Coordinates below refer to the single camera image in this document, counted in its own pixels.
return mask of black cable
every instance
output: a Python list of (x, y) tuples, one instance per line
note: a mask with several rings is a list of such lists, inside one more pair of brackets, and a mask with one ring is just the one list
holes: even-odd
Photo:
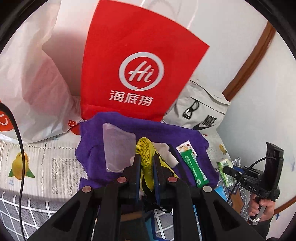
[(3, 103), (0, 103), (0, 111), (3, 111), (7, 117), (9, 118), (9, 120), (11, 121), (11, 124), (15, 130), (15, 133), (17, 135), (17, 139), (18, 139), (18, 142), (20, 144), (20, 152), (22, 154), (22, 182), (21, 182), (21, 185), (20, 185), (20, 198), (19, 198), (19, 216), (20, 216), (20, 229), (21, 229), (21, 232), (22, 232), (22, 237), (24, 239), (24, 241), (26, 241), (26, 238), (25, 238), (25, 234), (24, 234), (24, 229), (23, 229), (23, 226), (22, 226), (22, 191), (24, 189), (24, 180), (25, 180), (25, 152), (24, 152), (24, 147), (22, 145), (22, 138), (20, 136), (20, 131), (17, 127), (17, 123), (15, 121), (15, 118), (12, 114), (12, 112), (10, 111), (10, 109), (4, 105)]
[(233, 192), (234, 192), (235, 188), (237, 187), (237, 185), (239, 184), (239, 182), (244, 178), (244, 176), (246, 175), (246, 173), (247, 173), (247, 172), (248, 172), (253, 166), (255, 166), (255, 165), (258, 164), (259, 162), (264, 161), (264, 160), (266, 160), (266, 159), (274, 159), (274, 160), (276, 160), (275, 157), (266, 156), (266, 157), (264, 157), (264, 158), (259, 159), (259, 160), (256, 161), (256, 162), (254, 162), (252, 165), (250, 165), (249, 168), (244, 172), (243, 175), (241, 175), (240, 179), (238, 179), (237, 182), (235, 183), (235, 185), (233, 186), (233, 189), (231, 190), (231, 192), (230, 192), (230, 194), (229, 194), (229, 197), (228, 197), (228, 199), (227, 199), (227, 203), (229, 203), (230, 198), (231, 198), (231, 195), (233, 194)]

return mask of green leaf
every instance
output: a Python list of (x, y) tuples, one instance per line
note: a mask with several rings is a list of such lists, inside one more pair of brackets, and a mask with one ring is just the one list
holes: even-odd
[(8, 175), (8, 177), (14, 177), (15, 175), (13, 174), (13, 172), (12, 172), (12, 169), (10, 170), (10, 173), (9, 173), (9, 175)]
[(30, 168), (28, 168), (26, 177), (31, 177), (31, 178), (35, 178), (34, 174), (31, 172)]

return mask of light green package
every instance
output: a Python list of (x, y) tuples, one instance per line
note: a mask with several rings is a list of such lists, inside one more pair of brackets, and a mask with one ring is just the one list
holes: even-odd
[(227, 186), (227, 187), (230, 187), (234, 184), (234, 179), (232, 176), (229, 176), (227, 174), (225, 174), (223, 172), (223, 168), (224, 167), (231, 167), (233, 168), (233, 165), (232, 165), (232, 162), (229, 161), (228, 159), (224, 159), (220, 162), (217, 162), (217, 166), (218, 166), (218, 169), (219, 169), (219, 172), (220, 172), (220, 175), (221, 175), (221, 178), (224, 182), (224, 184)]
[(198, 166), (195, 155), (192, 151), (192, 149), (180, 152), (183, 160), (186, 162), (186, 164), (191, 169), (194, 179), (196, 182), (196, 185), (198, 188), (203, 187), (204, 185), (209, 183), (209, 180), (206, 178), (205, 174), (201, 170), (201, 168)]

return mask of white wall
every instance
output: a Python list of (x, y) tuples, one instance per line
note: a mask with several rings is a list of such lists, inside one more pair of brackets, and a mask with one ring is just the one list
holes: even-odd
[[(296, 60), (276, 33), (266, 55), (250, 79), (231, 102), (218, 128), (231, 158), (241, 157), (250, 165), (266, 155), (265, 142), (284, 149), (284, 166), (279, 187), (280, 206), (296, 195)], [(265, 162), (255, 167), (264, 170)], [(280, 235), (294, 209), (288, 209), (272, 227)]]
[[(158, 12), (189, 28), (210, 48), (195, 75), (223, 91), (256, 45), (266, 19), (244, 0), (122, 0)], [(98, 0), (62, 0), (51, 39), (52, 57), (73, 95), (80, 76), (88, 28)]]

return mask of red paper bag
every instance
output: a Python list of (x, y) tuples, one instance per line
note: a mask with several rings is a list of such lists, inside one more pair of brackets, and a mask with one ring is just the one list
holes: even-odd
[(101, 0), (92, 19), (82, 67), (81, 111), (160, 121), (208, 45), (147, 9)]

